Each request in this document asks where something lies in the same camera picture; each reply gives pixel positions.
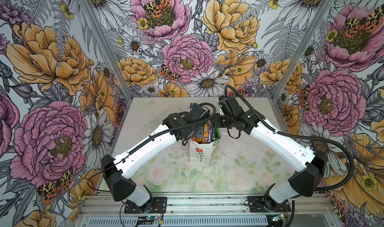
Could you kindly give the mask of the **green Fox's lemon candy bag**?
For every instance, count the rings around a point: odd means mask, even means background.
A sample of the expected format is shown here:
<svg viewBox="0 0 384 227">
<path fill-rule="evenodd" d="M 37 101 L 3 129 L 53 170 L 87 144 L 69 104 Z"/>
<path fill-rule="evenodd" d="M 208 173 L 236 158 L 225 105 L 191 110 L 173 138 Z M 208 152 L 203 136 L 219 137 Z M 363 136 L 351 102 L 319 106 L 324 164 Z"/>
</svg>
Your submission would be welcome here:
<svg viewBox="0 0 384 227">
<path fill-rule="evenodd" d="M 213 134 L 212 134 L 212 142 L 219 141 L 221 139 L 221 131 L 220 128 L 215 127 L 213 129 Z"/>
</svg>

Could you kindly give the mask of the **white paper gift bag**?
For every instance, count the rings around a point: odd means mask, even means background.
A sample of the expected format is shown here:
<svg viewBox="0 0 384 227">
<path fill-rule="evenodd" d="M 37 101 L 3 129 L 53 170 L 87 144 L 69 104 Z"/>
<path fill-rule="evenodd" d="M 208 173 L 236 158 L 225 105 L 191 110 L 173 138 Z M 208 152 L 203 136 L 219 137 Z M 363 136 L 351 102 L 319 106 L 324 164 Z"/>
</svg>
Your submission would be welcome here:
<svg viewBox="0 0 384 227">
<path fill-rule="evenodd" d="M 218 148 L 220 140 L 209 144 L 198 144 L 197 142 L 193 141 L 193 139 L 190 140 L 190 163 L 194 165 L 208 167 L 210 165 L 213 154 Z"/>
</svg>

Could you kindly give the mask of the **orange Fox's fruits candy bag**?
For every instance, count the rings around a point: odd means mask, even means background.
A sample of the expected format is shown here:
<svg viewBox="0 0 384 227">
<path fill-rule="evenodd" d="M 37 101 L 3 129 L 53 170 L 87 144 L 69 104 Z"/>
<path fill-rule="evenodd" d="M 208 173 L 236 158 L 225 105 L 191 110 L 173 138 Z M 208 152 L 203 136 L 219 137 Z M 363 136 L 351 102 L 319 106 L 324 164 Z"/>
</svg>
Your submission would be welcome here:
<svg viewBox="0 0 384 227">
<path fill-rule="evenodd" d="M 210 134 L 209 134 L 209 123 L 205 124 L 203 128 L 203 136 L 202 137 L 194 137 L 193 141 L 197 142 L 198 144 L 209 144 L 210 143 Z"/>
</svg>

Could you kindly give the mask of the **purple Fox's berries candy bag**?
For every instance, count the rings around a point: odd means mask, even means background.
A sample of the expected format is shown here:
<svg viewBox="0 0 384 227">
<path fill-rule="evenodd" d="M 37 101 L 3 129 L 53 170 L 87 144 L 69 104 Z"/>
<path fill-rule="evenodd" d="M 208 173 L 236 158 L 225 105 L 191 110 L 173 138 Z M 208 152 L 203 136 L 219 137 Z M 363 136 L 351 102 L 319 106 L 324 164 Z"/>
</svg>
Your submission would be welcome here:
<svg viewBox="0 0 384 227">
<path fill-rule="evenodd" d="M 208 128 L 208 134 L 209 134 L 209 143 L 212 143 L 214 141 L 214 137 L 215 137 L 215 128 L 214 128 L 214 126 L 210 126 Z"/>
</svg>

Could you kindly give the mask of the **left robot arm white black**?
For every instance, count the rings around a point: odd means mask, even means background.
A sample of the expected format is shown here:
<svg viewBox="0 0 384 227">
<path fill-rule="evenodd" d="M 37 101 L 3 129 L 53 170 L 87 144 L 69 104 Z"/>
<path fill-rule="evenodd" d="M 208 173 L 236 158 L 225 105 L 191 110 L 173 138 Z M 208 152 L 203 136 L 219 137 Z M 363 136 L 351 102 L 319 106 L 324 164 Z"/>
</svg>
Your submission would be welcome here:
<svg viewBox="0 0 384 227">
<path fill-rule="evenodd" d="M 128 201 L 146 213 L 154 204 L 150 190 L 136 184 L 132 176 L 161 150 L 203 134 L 204 126 L 213 119 L 216 107 L 210 103 L 192 103 L 188 112 L 172 113 L 148 137 L 127 151 L 102 158 L 102 174 L 114 200 Z"/>
</svg>

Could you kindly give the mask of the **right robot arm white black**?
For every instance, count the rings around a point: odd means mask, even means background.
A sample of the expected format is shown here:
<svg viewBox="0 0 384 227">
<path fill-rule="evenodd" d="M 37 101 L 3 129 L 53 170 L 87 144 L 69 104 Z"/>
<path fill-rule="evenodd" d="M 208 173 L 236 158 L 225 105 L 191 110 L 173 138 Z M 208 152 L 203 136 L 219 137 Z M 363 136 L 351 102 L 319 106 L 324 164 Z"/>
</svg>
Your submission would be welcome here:
<svg viewBox="0 0 384 227">
<path fill-rule="evenodd" d="M 314 152 L 290 137 L 284 136 L 260 112 L 244 111 L 234 96 L 220 97 L 221 112 L 213 118 L 218 128 L 236 128 L 240 133 L 258 139 L 283 157 L 295 170 L 288 180 L 271 185 L 259 201 L 267 211 L 274 212 L 289 198 L 311 197 L 323 178 L 326 154 Z"/>
</svg>

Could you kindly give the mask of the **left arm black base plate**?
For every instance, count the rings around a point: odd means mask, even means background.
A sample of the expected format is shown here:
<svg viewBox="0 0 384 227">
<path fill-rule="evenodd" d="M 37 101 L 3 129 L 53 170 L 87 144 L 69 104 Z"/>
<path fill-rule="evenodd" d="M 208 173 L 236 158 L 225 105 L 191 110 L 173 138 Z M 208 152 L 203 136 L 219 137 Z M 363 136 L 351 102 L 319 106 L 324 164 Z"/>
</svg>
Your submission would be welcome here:
<svg viewBox="0 0 384 227">
<path fill-rule="evenodd" d="M 167 209 L 167 197 L 153 197 L 142 207 L 128 201 L 125 205 L 125 214 L 165 214 Z"/>
</svg>

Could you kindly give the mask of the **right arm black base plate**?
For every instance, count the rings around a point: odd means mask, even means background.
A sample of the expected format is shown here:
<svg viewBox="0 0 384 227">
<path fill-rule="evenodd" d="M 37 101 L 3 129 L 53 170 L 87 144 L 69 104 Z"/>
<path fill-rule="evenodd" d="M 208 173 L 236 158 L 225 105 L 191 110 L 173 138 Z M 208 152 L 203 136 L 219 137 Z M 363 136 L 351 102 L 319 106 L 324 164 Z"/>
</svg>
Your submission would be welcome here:
<svg viewBox="0 0 384 227">
<path fill-rule="evenodd" d="M 247 196 L 245 205 L 249 207 L 251 213 L 288 213 L 292 210 L 288 200 L 279 204 L 271 198 L 262 195 Z"/>
</svg>

